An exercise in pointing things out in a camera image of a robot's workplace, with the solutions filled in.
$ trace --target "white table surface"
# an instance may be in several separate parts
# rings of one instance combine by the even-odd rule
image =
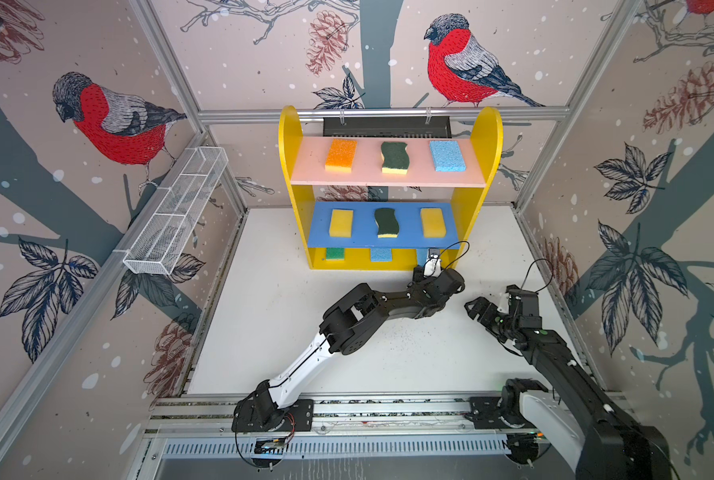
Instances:
[[[464,292],[430,318],[385,322],[362,349],[336,356],[304,391],[475,392],[500,391],[514,377],[545,382],[464,309],[477,296],[498,303],[506,285],[520,285],[533,261],[509,207],[483,207],[469,241],[471,251],[457,267],[466,281]],[[250,210],[189,394],[252,391],[304,350],[323,313],[355,285],[367,282],[375,290],[397,291],[410,278],[410,272],[310,270],[293,210]],[[542,286],[534,266],[525,288]],[[558,331],[575,355],[546,290],[539,293],[539,303],[544,328]]]

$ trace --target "pink shelf board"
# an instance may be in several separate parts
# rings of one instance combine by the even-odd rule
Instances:
[[[440,138],[354,138],[357,140],[357,151],[352,172],[325,171],[325,160],[328,157],[333,137],[304,137],[295,161],[293,185],[357,185],[357,186],[387,186],[403,187],[485,187],[480,164],[477,162],[475,150],[471,141],[458,141],[461,155],[466,163],[466,171],[438,172],[431,158],[429,140]],[[410,157],[410,168],[405,175],[384,174],[381,172],[381,144],[385,141],[404,141],[408,144],[406,151]]]

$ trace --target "bird illustration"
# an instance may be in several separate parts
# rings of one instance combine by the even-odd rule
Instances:
[[[160,150],[170,155],[165,148],[167,132],[187,117],[138,95],[118,94],[77,72],[58,79],[53,101],[60,119],[72,119],[106,158],[118,164],[146,166],[146,180],[139,185],[139,194],[147,185],[156,186],[149,180],[149,162]]]
[[[676,1],[677,0],[664,0],[663,2],[657,3],[656,5],[650,7],[650,10],[656,10],[664,5],[668,5]],[[685,17],[687,17],[687,14],[689,13],[701,14],[704,16],[704,28],[699,30],[698,33],[702,33],[704,30],[714,27],[714,25],[707,24],[707,15],[714,12],[714,0],[683,0],[683,3],[686,7],[686,15],[679,20],[678,24],[674,27],[674,30],[680,29],[680,24],[683,20],[685,20]]]
[[[448,99],[472,102],[485,98],[512,97],[532,107],[543,105],[522,94],[498,65],[496,56],[485,50],[469,31],[464,15],[448,13],[435,18],[424,35],[429,40],[429,81]]]

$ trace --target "white wire basket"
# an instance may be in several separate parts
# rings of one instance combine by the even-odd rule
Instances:
[[[228,164],[220,147],[198,147],[122,262],[134,274],[170,275]]]

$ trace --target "yellow sponge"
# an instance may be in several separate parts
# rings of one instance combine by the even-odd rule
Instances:
[[[448,233],[442,209],[421,208],[421,223],[424,226],[424,238],[442,238]]]
[[[336,210],[330,214],[330,235],[350,238],[352,236],[353,210]]]
[[[325,160],[325,170],[328,172],[352,173],[352,161],[357,151],[357,140],[333,140]]]

